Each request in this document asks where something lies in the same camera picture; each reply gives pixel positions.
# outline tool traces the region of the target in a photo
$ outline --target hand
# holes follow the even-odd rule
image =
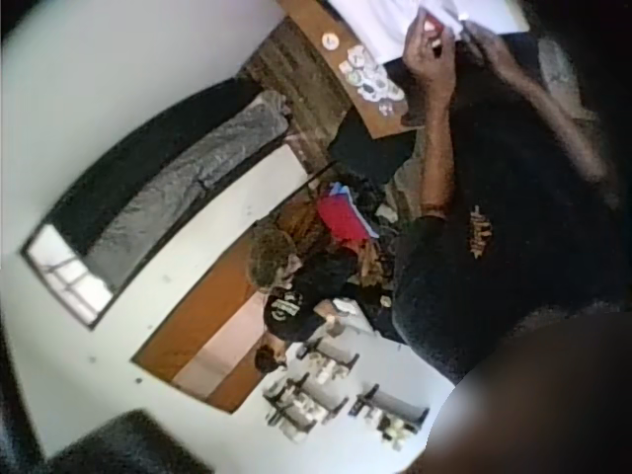
[[[450,28],[444,28],[441,36],[441,52],[435,55],[432,43],[436,32],[424,29],[427,12],[420,8],[417,19],[406,33],[404,64],[425,89],[429,105],[448,107],[454,87],[454,35]]]
[[[469,50],[478,59],[489,62],[503,81],[512,86],[528,81],[528,77],[515,62],[514,56],[501,37],[474,22],[463,22],[463,26],[466,33],[463,38]]]

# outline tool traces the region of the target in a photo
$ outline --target wooden table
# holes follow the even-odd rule
[[[348,49],[360,44],[359,39],[347,25],[334,20],[316,0],[277,1],[325,59],[349,94],[373,138],[394,135],[411,129],[400,122],[401,116],[407,111],[405,101],[393,103],[394,113],[386,117],[379,111],[378,104],[366,101],[357,92],[357,87],[349,84],[340,71],[338,66],[347,59]],[[339,38],[340,45],[337,49],[329,51],[323,46],[322,38],[326,33],[333,33]]]

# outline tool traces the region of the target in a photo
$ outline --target black shirt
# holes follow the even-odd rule
[[[275,288],[268,297],[264,309],[268,330],[284,341],[307,341],[325,323],[314,307],[340,296],[356,267],[357,255],[348,249],[312,256],[296,273],[290,289]]]
[[[451,130],[453,209],[405,233],[394,323],[457,382],[528,313],[620,303],[630,278],[611,211],[528,104],[461,111]]]

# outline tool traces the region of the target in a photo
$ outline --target wooden floor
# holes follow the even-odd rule
[[[313,174],[327,165],[327,146],[352,103],[318,51],[285,19],[244,66],[264,88],[289,100],[293,120],[286,142]]]

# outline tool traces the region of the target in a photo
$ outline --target white paper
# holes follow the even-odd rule
[[[529,30],[517,0],[329,0],[379,64],[402,57],[406,32],[420,5],[453,25],[452,17],[442,11],[448,1],[450,13],[466,14],[499,35]]]

